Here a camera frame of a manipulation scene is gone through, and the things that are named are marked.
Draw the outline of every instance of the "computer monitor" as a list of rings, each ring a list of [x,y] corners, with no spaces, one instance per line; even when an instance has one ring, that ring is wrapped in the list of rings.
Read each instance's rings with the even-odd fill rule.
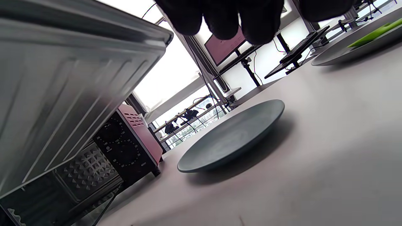
[[[211,55],[215,65],[218,66],[245,42],[246,38],[244,37],[242,29],[239,26],[237,34],[232,39],[220,40],[212,35],[204,46]]]

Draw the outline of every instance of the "stainless steel panel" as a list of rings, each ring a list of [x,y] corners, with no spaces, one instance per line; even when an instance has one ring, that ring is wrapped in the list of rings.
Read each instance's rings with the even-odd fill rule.
[[[72,159],[165,49],[0,19],[0,198]]]

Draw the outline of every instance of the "blue plate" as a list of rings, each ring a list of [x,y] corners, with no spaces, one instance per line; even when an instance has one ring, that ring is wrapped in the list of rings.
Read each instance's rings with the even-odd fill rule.
[[[283,101],[271,100],[227,119],[191,146],[177,169],[183,173],[208,171],[231,161],[262,140],[284,109]]]

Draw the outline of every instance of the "desk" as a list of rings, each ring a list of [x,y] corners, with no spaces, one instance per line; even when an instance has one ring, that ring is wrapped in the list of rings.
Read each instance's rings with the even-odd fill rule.
[[[161,177],[99,225],[399,225],[401,46],[344,68],[305,64],[167,152]],[[178,172],[201,136],[270,99],[285,111],[250,155],[210,175]]]

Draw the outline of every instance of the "black glove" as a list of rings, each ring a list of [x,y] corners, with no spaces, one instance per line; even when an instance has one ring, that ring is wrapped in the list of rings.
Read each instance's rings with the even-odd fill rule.
[[[300,0],[302,16],[311,22],[346,13],[356,0]],[[202,16],[219,39],[233,38],[241,18],[242,31],[252,44],[272,41],[281,24],[283,0],[156,0],[174,28],[183,35],[195,35]]]

